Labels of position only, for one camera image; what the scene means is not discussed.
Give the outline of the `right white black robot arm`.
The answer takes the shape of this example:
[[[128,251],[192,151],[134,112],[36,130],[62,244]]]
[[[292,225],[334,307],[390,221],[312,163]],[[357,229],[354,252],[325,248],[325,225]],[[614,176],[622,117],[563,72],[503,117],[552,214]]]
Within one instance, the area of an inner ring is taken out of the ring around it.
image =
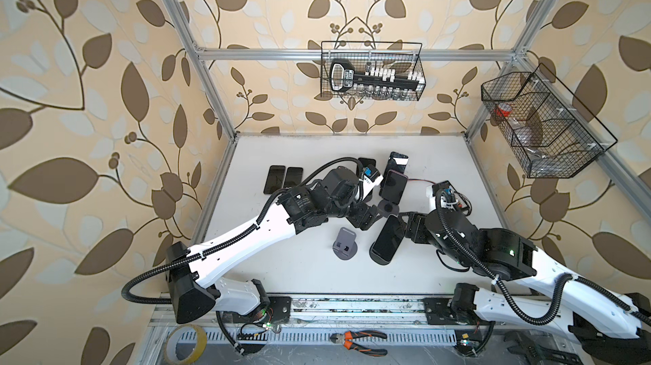
[[[468,199],[449,183],[433,185],[429,202],[428,214],[398,215],[401,236],[434,246],[456,262],[454,271],[472,272],[492,286],[458,283],[447,303],[425,305],[437,321],[539,328],[605,363],[649,363],[647,297],[608,290],[509,229],[479,229],[468,219]]]

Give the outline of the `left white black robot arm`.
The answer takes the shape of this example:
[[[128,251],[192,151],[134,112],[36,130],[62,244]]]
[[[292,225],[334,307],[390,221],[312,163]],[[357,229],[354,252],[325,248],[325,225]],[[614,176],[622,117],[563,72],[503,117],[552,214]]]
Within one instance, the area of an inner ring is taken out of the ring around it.
[[[225,274],[266,247],[297,236],[329,219],[344,218],[368,230],[377,220],[375,206],[364,201],[383,177],[373,165],[354,158],[334,159],[298,185],[274,191],[260,213],[237,228],[201,244],[178,242],[167,251],[167,263],[153,268],[122,288],[128,302],[173,307],[178,324],[190,324],[209,312],[233,312],[255,319],[271,301],[260,280],[229,280]]]

